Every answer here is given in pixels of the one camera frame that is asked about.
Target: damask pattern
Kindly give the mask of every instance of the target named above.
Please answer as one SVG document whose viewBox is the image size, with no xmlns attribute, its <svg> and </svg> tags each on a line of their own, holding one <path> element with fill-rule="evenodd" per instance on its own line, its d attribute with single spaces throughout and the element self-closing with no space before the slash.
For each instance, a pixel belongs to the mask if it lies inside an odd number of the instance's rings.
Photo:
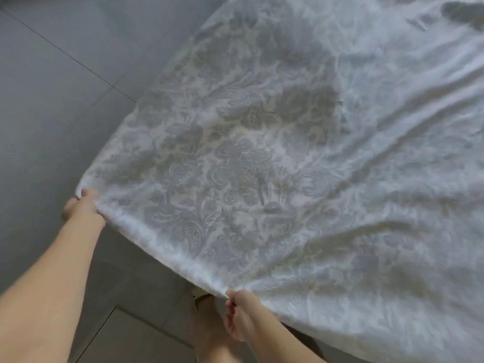
<svg viewBox="0 0 484 363">
<path fill-rule="evenodd" d="M 146 252 L 374 362 L 484 354 L 483 0 L 227 0 L 82 178 Z"/>
</svg>

